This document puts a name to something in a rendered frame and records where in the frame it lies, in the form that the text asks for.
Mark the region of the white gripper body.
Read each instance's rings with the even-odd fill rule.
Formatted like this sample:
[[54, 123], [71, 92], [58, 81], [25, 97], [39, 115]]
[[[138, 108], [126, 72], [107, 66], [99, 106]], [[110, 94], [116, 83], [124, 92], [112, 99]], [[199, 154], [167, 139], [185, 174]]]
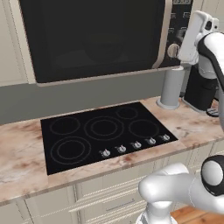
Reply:
[[178, 52], [178, 59], [190, 65], [198, 63], [197, 44], [209, 33], [206, 25], [211, 21], [211, 16], [203, 11], [196, 10], [192, 15], [192, 21], [188, 25], [182, 46]]

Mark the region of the cream wall cupboard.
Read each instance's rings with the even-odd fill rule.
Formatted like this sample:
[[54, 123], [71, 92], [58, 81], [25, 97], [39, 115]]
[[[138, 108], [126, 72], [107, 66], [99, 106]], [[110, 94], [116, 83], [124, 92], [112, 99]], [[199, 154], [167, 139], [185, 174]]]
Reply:
[[0, 0], [0, 87], [26, 82], [25, 72], [14, 48], [4, 3]]
[[192, 12], [204, 11], [219, 19], [219, 31], [224, 32], [224, 0], [193, 0]]

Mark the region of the black coffee machine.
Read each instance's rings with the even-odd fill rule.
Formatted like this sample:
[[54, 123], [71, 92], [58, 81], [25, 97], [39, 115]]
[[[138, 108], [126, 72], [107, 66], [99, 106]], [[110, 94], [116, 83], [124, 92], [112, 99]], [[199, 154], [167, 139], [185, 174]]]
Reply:
[[182, 101], [198, 113], [206, 114], [212, 106], [217, 87], [217, 79], [202, 77], [198, 65], [194, 65], [191, 67]]

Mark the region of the grey paper towel roll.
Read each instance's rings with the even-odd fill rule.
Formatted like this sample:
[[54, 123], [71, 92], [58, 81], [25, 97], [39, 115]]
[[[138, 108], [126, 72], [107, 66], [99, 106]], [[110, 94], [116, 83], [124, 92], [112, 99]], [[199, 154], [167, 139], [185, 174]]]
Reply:
[[179, 107], [179, 95], [184, 77], [185, 69], [182, 66], [165, 72], [162, 94], [157, 99], [157, 105], [160, 108], [174, 110]]

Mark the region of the black hob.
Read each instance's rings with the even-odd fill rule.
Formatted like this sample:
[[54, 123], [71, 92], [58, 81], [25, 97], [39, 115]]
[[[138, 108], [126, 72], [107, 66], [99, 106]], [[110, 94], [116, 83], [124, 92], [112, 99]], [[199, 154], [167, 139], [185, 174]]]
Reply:
[[[141, 103], [133, 102], [40, 121], [49, 175], [68, 171], [102, 160], [174, 142], [177, 138]], [[161, 136], [171, 139], [165, 142]], [[157, 143], [147, 143], [153, 137]], [[138, 141], [142, 148], [131, 145]], [[118, 146], [126, 151], [119, 153]], [[109, 150], [103, 157], [101, 151]]]

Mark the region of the cream cupboard door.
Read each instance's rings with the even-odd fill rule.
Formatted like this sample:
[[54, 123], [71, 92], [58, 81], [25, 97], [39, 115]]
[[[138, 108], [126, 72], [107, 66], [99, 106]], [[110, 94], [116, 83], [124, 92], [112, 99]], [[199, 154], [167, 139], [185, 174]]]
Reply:
[[25, 201], [34, 224], [79, 224], [77, 213], [71, 212], [75, 202], [75, 191], [72, 186]]
[[24, 219], [15, 203], [0, 206], [0, 224], [22, 224]]

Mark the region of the cream drawer front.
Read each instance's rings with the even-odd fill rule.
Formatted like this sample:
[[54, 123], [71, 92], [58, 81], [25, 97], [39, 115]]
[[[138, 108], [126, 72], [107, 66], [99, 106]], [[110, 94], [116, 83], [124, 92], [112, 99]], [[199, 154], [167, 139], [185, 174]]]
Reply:
[[[105, 208], [114, 207], [132, 199], [135, 199], [135, 202], [127, 206], [105, 211]], [[79, 211], [80, 224], [134, 224], [145, 206], [146, 202], [138, 192], [117, 194], [100, 203], [82, 208]]]
[[76, 184], [77, 200], [90, 197], [95, 193], [101, 193], [103, 190], [111, 190], [115, 186], [121, 186], [148, 175], [153, 171], [153, 166], [153, 162], [148, 162]]
[[210, 156], [224, 155], [224, 140], [212, 143]]
[[171, 165], [174, 163], [184, 164], [189, 171], [201, 167], [203, 161], [209, 156], [213, 145], [208, 145], [195, 148], [193, 150], [187, 150], [177, 153], [175, 155], [166, 157], [164, 159], [163, 166]]

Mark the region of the silver microwave knob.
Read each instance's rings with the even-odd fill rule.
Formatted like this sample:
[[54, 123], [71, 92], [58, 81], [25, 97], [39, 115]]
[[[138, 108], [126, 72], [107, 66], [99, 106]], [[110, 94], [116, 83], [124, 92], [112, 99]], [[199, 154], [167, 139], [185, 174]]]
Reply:
[[179, 45], [178, 44], [171, 44], [167, 49], [167, 54], [170, 58], [176, 58], [179, 54]]

